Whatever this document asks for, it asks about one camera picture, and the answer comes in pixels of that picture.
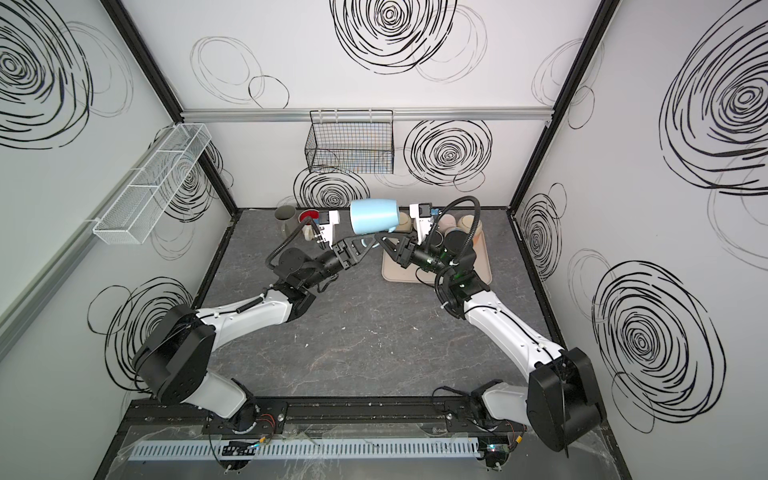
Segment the gray mug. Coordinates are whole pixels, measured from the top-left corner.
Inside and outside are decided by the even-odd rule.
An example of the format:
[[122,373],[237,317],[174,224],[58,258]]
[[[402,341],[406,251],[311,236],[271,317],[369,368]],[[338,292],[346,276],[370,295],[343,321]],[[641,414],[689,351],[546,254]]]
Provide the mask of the gray mug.
[[275,209],[275,220],[277,230],[286,239],[299,226],[299,212],[293,205],[283,205]]

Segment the wire mesh basket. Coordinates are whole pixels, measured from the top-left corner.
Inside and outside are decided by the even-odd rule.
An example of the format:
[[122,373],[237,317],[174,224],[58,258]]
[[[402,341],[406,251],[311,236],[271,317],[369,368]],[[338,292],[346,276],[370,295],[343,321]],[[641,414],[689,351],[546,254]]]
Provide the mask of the wire mesh basket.
[[356,174],[395,168],[391,110],[316,110],[304,146],[310,172],[337,167]]
[[204,124],[174,125],[96,223],[94,234],[110,245],[143,243],[209,143]]

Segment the black wire basket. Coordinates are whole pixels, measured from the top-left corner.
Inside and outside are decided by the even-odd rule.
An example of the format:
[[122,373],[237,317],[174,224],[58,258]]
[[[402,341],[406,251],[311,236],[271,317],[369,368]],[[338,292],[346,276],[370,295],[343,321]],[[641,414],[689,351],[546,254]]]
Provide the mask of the black wire basket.
[[336,167],[356,174],[395,169],[391,110],[315,110],[304,146],[310,172]]

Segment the blue mug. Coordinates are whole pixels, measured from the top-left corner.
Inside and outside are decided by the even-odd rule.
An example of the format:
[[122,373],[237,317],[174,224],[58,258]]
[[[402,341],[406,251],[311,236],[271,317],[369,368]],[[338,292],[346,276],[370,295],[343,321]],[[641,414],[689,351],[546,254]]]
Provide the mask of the blue mug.
[[400,210],[396,200],[364,198],[349,204],[352,229],[358,235],[388,231],[393,232],[400,224]]

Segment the black metal frame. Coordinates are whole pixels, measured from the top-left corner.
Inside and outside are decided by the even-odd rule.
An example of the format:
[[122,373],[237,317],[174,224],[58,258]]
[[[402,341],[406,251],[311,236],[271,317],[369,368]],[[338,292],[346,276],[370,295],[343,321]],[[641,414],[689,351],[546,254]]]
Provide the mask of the black metal frame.
[[[144,39],[136,28],[136,24],[134,24],[133,19],[123,6],[123,2],[121,2],[121,0],[101,0],[101,4],[112,19],[114,26],[120,32],[125,44],[131,50],[134,58],[136,58],[136,62],[139,64],[139,67],[141,67],[144,75],[146,75],[147,80],[157,94],[157,97],[160,99],[160,102],[165,107],[168,115],[170,115],[170,119],[173,122],[183,121],[183,118],[181,117],[181,104],[176,99],[176,96],[170,89],[170,85],[165,80],[163,73],[154,61],[147,44],[144,43]],[[210,184],[214,187],[214,190],[224,204],[224,207],[227,209],[227,212],[229,212],[231,217],[234,217],[237,214],[235,200],[227,189],[227,185],[221,180],[221,176],[216,171],[216,168],[210,161],[210,157],[208,157],[206,151],[203,151],[197,163],[200,165],[200,168],[203,169],[206,177],[208,177]]]
[[[620,2],[621,0],[602,0],[600,3],[584,41],[581,44],[576,60],[571,66],[564,87],[554,104],[554,114],[551,123],[545,127],[539,137],[531,159],[525,168],[520,184],[507,208],[510,227],[513,230],[515,240],[517,241],[521,255],[523,256],[526,270],[528,271],[538,302],[541,305],[541,310],[550,330],[551,337],[563,347],[565,347],[565,341],[549,304],[544,286],[535,270],[528,247],[523,241],[520,230],[516,225],[515,213],[520,207],[523,197],[530,187],[534,176],[547,153],[555,132],[568,110],[568,105],[571,103],[571,100],[578,89],[578,84],[586,72],[589,62],[597,50],[602,36]],[[136,58],[141,70],[146,75],[147,80],[149,80],[150,85],[157,93],[163,106],[165,106],[171,119],[174,122],[182,121],[181,113],[183,109],[180,103],[176,99],[170,85],[165,80],[157,63],[154,61],[149,48],[144,43],[136,25],[127,13],[121,0],[101,0],[101,4],[109,14],[115,27],[118,29],[125,43],[131,50],[131,53]],[[200,157],[199,163],[233,219],[222,237],[214,259],[211,262],[197,293],[197,297],[194,301],[195,308],[203,303],[216,274],[216,270],[223,258],[223,254],[229,244],[230,238],[232,237],[234,227],[237,225],[237,221],[240,219],[243,212],[243,209],[237,208],[229,190],[216,172],[215,167],[206,153],[203,153]],[[452,410],[462,407],[468,408],[468,404],[466,406],[463,404],[463,402],[468,402],[468,399],[457,396],[436,397],[434,399],[431,397],[270,397],[256,399],[256,401],[257,404],[262,403],[265,406],[268,406],[267,408],[285,408],[286,411],[284,412],[284,415],[286,416],[286,421],[290,420],[293,423],[304,420],[313,424],[322,424],[324,422],[329,424],[355,422],[380,423],[382,422],[382,419],[386,419],[387,422],[414,422],[416,420],[425,422],[425,420],[428,420],[431,422],[430,425],[434,424],[434,428],[445,429],[445,432],[469,432],[473,436],[488,437],[489,440],[494,439],[494,442],[507,441],[506,434],[503,438],[496,437],[493,434],[477,429],[471,423],[457,422],[455,419],[447,419],[445,415],[442,415],[441,417],[436,412],[435,407],[443,405],[445,408],[447,402],[451,403],[449,409]],[[166,407],[149,399],[133,401],[104,456],[95,478],[106,477],[112,459],[122,446],[127,431],[131,426],[206,425],[206,423],[207,416],[204,415],[204,412],[193,406],[182,404]],[[225,427],[214,423],[213,425],[210,425],[210,428],[220,430]],[[602,429],[608,440],[609,449],[614,455],[614,459],[622,478],[631,478],[627,467],[624,464],[621,452],[618,450],[618,445],[616,445],[615,440],[613,439],[610,426],[604,425]]]

